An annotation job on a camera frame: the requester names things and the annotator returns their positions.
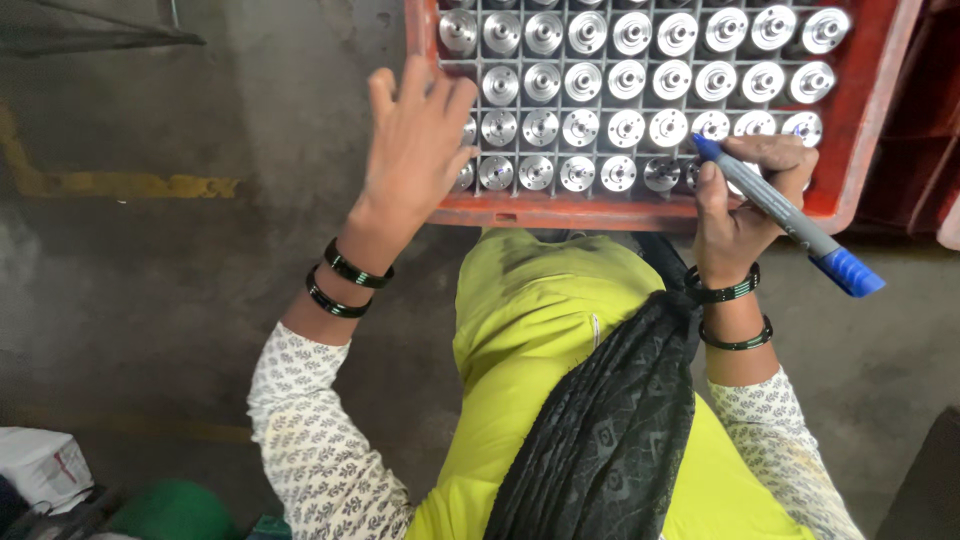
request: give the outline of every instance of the plastic crate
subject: plastic crate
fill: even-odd
[[[569,19],[581,11],[570,7],[569,2],[570,0],[561,0],[554,10],[562,17],[564,28],[567,27]],[[778,3],[792,5],[792,0]],[[836,49],[822,57],[811,57],[830,64],[836,74],[837,84],[826,98],[813,106],[770,109],[771,113],[776,113],[776,110],[815,110],[823,119],[824,137],[817,147],[820,151],[820,162],[814,171],[813,182],[804,194],[804,212],[828,233],[844,230],[853,219],[906,44],[921,3],[922,0],[850,0],[818,3],[817,8],[840,7],[852,19],[851,31]],[[730,6],[744,9],[751,19],[754,14],[762,11],[762,8],[756,7],[752,0],[737,0]],[[487,7],[485,0],[477,0],[477,5],[473,8],[478,17],[478,28],[482,29],[484,13],[489,14],[491,11],[486,9]],[[527,8],[526,0],[518,0],[512,10],[519,17],[521,27],[526,23],[527,18],[536,12]],[[661,9],[658,6],[658,0],[649,0],[641,8],[650,15],[655,29],[661,19],[672,12],[689,12],[699,20],[701,9],[706,10],[702,7],[702,0],[694,0],[680,9]],[[522,81],[524,68],[542,61],[542,59],[523,56],[522,40],[518,54],[509,60],[482,58],[480,54],[482,47],[479,43],[478,53],[474,59],[465,61],[440,59],[437,46],[437,23],[442,10],[437,0],[405,0],[405,10],[408,53],[423,54],[428,58],[436,59],[439,69],[471,76],[479,86],[484,69],[489,65],[512,64]],[[605,0],[594,11],[605,15],[609,24],[613,17],[625,12],[615,9],[612,0]],[[562,50],[566,48],[565,44],[566,35],[564,35]],[[635,60],[644,63],[645,67],[648,66],[651,61],[650,51],[655,46],[652,43],[641,55],[635,57]],[[694,58],[693,55],[694,53],[691,52],[680,58],[690,63]],[[606,73],[608,61],[606,52],[602,59],[597,60],[601,60],[603,64],[601,69]],[[685,110],[685,102],[684,97],[675,108]],[[473,109],[471,114],[474,115],[479,126],[483,114],[493,108],[479,107],[480,103],[477,105],[478,108]],[[561,105],[557,106],[555,112],[558,117],[563,118],[559,109]],[[516,107],[517,121],[522,122],[519,99],[513,107]],[[601,103],[591,105],[589,108],[595,109],[597,116],[602,117]],[[649,122],[648,111],[644,112],[644,116]],[[551,158],[556,166],[560,166],[566,155],[557,145],[543,152],[520,152],[519,134],[516,139],[515,149],[503,151],[485,149],[481,159],[490,155],[511,157],[517,153],[542,154]],[[588,157],[592,155],[594,162],[597,162],[598,157],[601,160],[607,155],[628,154],[627,152],[601,152],[598,155],[596,142],[584,150],[584,152],[577,152],[577,155]],[[635,157],[638,156],[636,150],[633,152]],[[688,154],[689,151],[684,149],[673,151],[676,157]],[[679,186],[673,190],[669,200],[663,200],[656,194],[643,193],[642,190],[636,189],[622,193],[609,192],[599,183],[594,183],[592,188],[579,193],[554,187],[555,183],[545,190],[532,191],[520,186],[516,175],[514,185],[502,191],[489,191],[478,184],[475,183],[474,187],[468,191],[449,194],[428,221],[446,225],[482,227],[625,231],[690,232],[696,228],[693,196]],[[731,198],[731,208],[739,204],[739,200]]]

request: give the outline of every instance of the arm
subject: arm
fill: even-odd
[[[759,163],[770,183],[798,208],[817,152],[794,136],[728,138],[732,156]],[[761,210],[747,203],[728,211],[727,182],[705,163],[697,185],[699,227],[694,255],[703,284],[724,288],[741,282],[750,265],[781,234]],[[704,330],[723,342],[753,338],[763,329],[754,293],[704,306]],[[748,351],[707,345],[707,375],[717,416],[744,462],[798,523],[821,540],[862,539],[824,467],[817,441],[772,342]]]
[[[373,73],[370,89],[374,126],[365,186],[337,248],[382,276],[477,154],[475,147],[460,148],[476,86],[434,76],[423,57],[410,57],[398,99],[389,69]],[[315,278],[346,306],[372,296],[326,264]],[[321,309],[301,285],[253,375],[253,440],[295,538],[400,538],[413,517],[406,488],[384,469],[331,388],[356,325]]]

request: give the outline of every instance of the yellow painted line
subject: yellow painted line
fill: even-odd
[[[252,443],[250,440],[252,430],[240,426],[168,420],[135,414],[58,410],[42,406],[9,407],[4,414],[4,425],[67,433],[81,430],[114,431],[132,435],[174,437],[218,443]]]
[[[149,173],[40,172],[30,163],[17,135],[13,113],[3,102],[0,102],[0,146],[16,189],[25,197],[110,197],[123,201],[138,198],[231,199],[240,182],[233,178],[181,174],[162,178]]]

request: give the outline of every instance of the printed white sleeve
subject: printed white sleeve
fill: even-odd
[[[818,540],[863,540],[830,480],[783,368],[760,384],[709,386],[717,417],[740,456],[790,517]]]
[[[277,323],[253,373],[253,441],[294,540],[401,538],[413,519],[406,487],[330,387],[348,348]]]

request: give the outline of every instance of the concrete floor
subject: concrete floor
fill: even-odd
[[[0,422],[77,433],[105,483],[189,478],[241,524],[277,512],[243,442],[250,373],[360,189],[365,79],[400,67],[402,14],[400,0],[193,0],[180,17],[204,48],[0,61],[0,98],[38,168],[241,180],[234,199],[120,204],[23,198],[3,171]],[[453,300],[476,236],[424,228],[336,383],[415,498],[458,418]],[[960,258],[858,253],[890,283],[873,298],[846,298],[789,245],[760,261],[760,298],[825,462],[873,534],[930,423],[960,401]],[[701,358],[694,371],[703,386]]]

